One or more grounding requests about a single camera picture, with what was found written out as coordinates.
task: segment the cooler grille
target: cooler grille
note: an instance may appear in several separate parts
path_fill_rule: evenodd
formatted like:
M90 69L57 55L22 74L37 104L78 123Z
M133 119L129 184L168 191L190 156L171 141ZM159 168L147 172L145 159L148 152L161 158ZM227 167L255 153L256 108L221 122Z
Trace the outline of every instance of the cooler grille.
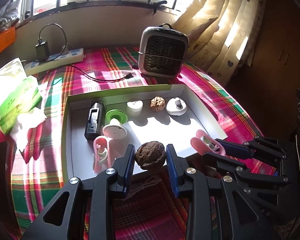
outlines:
M143 68L147 72L174 76L178 73L181 63L182 60L146 55Z
M147 72L174 76L182 66L186 44L183 41L153 35L147 40L144 69Z
M185 50L183 41L152 35L147 41L146 54L183 60Z

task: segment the window sill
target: window sill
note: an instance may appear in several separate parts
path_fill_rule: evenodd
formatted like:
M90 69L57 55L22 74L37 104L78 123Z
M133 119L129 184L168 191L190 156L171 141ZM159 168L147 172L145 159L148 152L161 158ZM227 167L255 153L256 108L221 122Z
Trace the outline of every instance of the window sill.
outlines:
M41 12L39 14L33 15L27 19L24 19L16 28L20 28L24 26L25 24L32 22L34 20L46 17L48 15L62 12L62 11L67 11L71 9L77 9L77 8L82 8L82 7L91 7L91 6L131 6L131 7L139 7L139 8L146 8L146 9L154 9L153 4L147 4L147 3L141 3L141 2L132 2L132 1L117 1L117 0L100 0L100 1L89 1L89 2L73 2L69 3L68 5L56 7L44 12ZM173 10L171 8L167 8L164 6L159 6L157 8L157 11L162 11L174 15L180 15L181 12L177 10Z

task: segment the black cable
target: black cable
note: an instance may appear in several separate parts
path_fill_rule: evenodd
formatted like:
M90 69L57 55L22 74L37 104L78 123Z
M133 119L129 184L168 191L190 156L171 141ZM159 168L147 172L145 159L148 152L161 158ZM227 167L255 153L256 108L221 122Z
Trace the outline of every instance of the black cable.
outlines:
M85 71L83 71L82 69L80 69L80 68L78 68L74 65L63 65L63 66L57 67L55 69L62 68L62 67L65 67L65 66L73 67L74 69L77 69L77 70L81 71L86 78L89 78L90 80L95 81L95 82L119 82L119 81L122 81L122 80L129 79L129 78L133 77L132 72L130 72L129 74L125 75L124 77L118 78L118 79L95 78L95 77L90 76L88 73L86 73ZM44 79L46 77L46 75L48 75L49 73L46 73L42 78L40 78L38 80L38 82L41 81L42 79Z
M50 61L55 60L57 57L60 57L60 56L62 55L62 53L66 50L66 47L67 47L67 36L66 36L65 31L63 30L63 28L62 28L59 24L56 24L56 23L49 23L49 24L43 26L42 29L41 29L40 32L39 32L39 41L42 39L42 38L41 38L41 31L42 31L45 27L50 26L50 25L58 26L58 27L62 30L63 35L65 36L65 47L63 48L63 50L61 51L61 53L60 53L58 56L56 56L55 58L49 59L49 60L47 60L47 61L21 60L21 62L37 62L37 63L46 63L46 62L50 62Z

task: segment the blue gripper pad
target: blue gripper pad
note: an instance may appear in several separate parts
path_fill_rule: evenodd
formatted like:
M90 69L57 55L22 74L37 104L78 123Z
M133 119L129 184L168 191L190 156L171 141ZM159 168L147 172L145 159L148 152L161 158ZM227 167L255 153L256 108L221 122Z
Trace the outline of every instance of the blue gripper pad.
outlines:
M246 159L252 159L253 154L250 152L250 150L243 145L240 144L232 144L223 140L216 139L217 142L219 142L225 149L226 154L235 158L239 158L242 160Z
M172 192L175 197L180 197L180 187L184 185L184 168L182 167L179 158L176 154L176 151L172 144L168 144L166 147L166 158L167 158L167 168L170 178L170 184Z
M125 198L130 190L135 153L134 145L129 144L124 156L116 159L112 166L118 172L117 183L111 186L111 190L117 193L117 198Z

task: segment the curtain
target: curtain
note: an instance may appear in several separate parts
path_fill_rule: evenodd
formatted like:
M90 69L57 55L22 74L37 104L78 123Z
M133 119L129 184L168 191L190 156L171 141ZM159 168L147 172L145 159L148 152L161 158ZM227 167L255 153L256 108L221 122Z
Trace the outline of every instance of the curtain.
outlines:
M221 85L253 52L266 0L193 0L173 28L189 37L187 60Z

